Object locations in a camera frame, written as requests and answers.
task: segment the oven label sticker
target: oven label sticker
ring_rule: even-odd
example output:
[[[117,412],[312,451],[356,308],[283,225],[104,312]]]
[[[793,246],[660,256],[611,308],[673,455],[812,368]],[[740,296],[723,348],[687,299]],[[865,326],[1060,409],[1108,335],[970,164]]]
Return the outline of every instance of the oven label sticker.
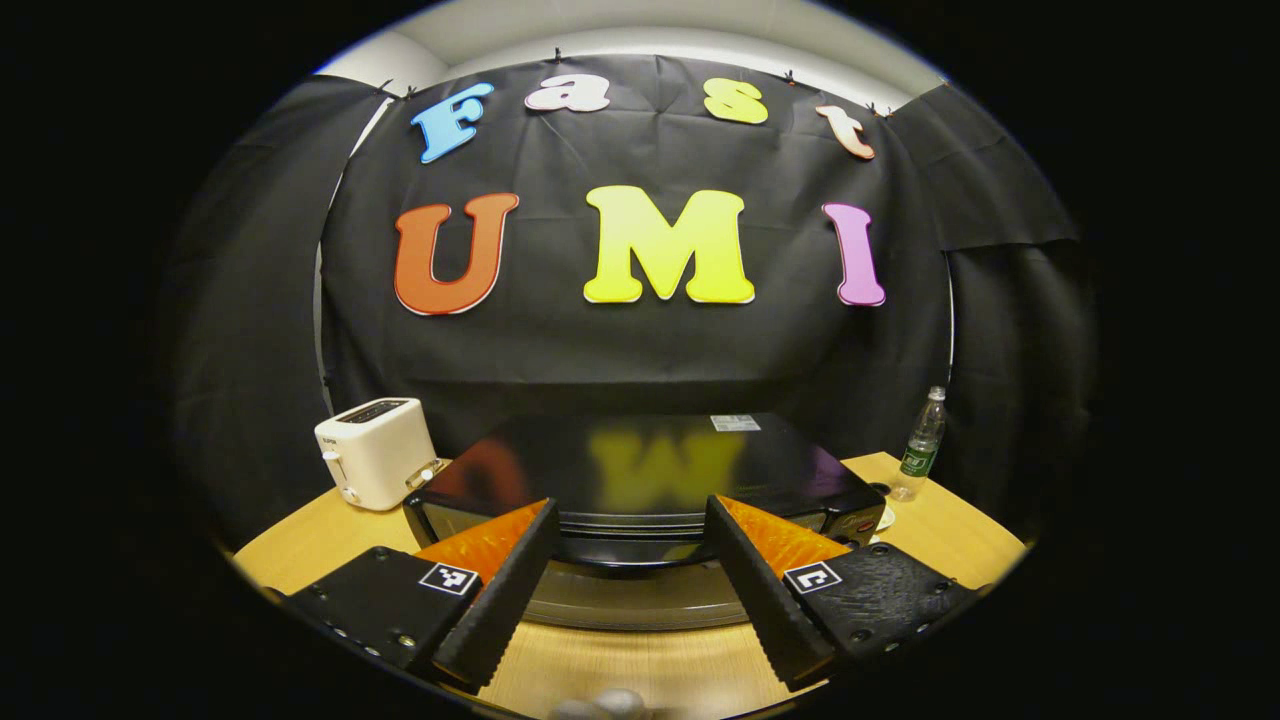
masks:
[[[718,433],[740,433],[758,430],[760,425],[750,415],[712,415],[712,424]]]

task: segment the wooden table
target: wooden table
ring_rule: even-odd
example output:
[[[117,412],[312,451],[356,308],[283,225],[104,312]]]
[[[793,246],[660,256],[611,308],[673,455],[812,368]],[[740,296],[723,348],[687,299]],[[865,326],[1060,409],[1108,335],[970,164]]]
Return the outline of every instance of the wooden table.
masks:
[[[887,482],[899,461],[884,452],[842,461],[867,482]],[[911,502],[888,501],[897,516],[879,537],[960,584],[1001,579],[1025,552],[1009,530],[946,488],[927,482]],[[397,507],[353,507],[338,489],[280,520],[234,559],[261,585],[292,594],[371,546],[416,552]],[[479,700],[547,717],[566,698],[630,688],[666,719],[713,719],[782,702],[787,692],[769,669],[749,623],[701,630],[622,633],[521,623],[493,682]]]

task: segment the toaster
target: toaster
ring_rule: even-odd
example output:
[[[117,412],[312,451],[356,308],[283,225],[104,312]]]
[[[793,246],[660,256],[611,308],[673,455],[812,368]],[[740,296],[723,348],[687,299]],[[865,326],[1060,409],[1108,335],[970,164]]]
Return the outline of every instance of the toaster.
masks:
[[[413,397],[371,400],[329,418],[315,432],[342,498],[358,507],[396,507],[442,464],[422,404]]]

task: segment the plastic water bottle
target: plastic water bottle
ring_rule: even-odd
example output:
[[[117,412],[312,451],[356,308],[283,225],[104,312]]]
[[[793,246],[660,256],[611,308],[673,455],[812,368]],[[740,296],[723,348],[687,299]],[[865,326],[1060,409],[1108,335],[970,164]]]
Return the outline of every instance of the plastic water bottle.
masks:
[[[929,400],[915,418],[911,437],[906,441],[906,452],[902,455],[902,464],[899,465],[897,479],[892,489],[893,500],[914,500],[915,493],[924,484],[929,469],[933,468],[933,459],[938,455],[938,443],[942,442],[942,430],[946,429],[947,424],[947,413],[942,407],[942,401],[946,397],[946,388],[940,386],[929,388]]]

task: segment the bottle label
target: bottle label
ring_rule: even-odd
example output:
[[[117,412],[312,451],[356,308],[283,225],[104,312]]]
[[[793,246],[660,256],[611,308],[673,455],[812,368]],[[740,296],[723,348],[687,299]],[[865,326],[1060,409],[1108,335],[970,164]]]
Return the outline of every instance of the bottle label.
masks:
[[[929,468],[933,468],[933,459],[937,457],[937,450],[923,451],[908,447],[906,455],[902,456],[902,474],[910,478],[923,478],[924,475],[928,475]]]

